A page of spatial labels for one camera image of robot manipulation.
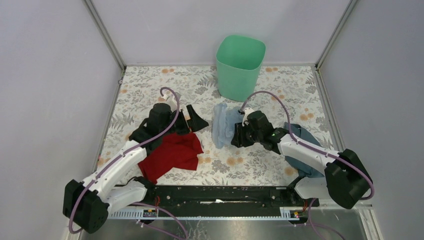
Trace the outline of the light blue plastic trash bag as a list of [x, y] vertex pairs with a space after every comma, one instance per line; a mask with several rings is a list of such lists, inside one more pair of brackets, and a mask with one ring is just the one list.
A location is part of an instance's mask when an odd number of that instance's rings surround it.
[[235, 124], [241, 123], [243, 115], [239, 107], [229, 108], [226, 103], [219, 103], [213, 108], [212, 141], [217, 149], [230, 146], [235, 134]]

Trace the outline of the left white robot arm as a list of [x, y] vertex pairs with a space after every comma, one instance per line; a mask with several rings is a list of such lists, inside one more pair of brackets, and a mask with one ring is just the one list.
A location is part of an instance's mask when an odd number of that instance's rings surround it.
[[71, 234], [98, 231], [107, 218], [120, 209], [140, 202], [152, 204], [155, 192], [136, 181], [115, 189], [115, 185], [134, 165], [147, 158], [169, 134], [187, 135], [209, 126], [192, 105], [188, 119], [177, 103], [156, 103], [112, 160], [81, 181], [71, 180], [64, 188], [62, 213], [69, 219]]

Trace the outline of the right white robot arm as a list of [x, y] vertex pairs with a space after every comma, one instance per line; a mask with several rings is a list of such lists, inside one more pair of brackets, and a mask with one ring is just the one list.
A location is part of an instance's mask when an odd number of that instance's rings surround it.
[[242, 121], [235, 123], [231, 144], [246, 148], [261, 144], [266, 150], [294, 158], [325, 177], [328, 196], [345, 209], [362, 201], [366, 192], [373, 193], [373, 181], [350, 149], [333, 151], [298, 138], [288, 128], [273, 127], [260, 110], [246, 108]]

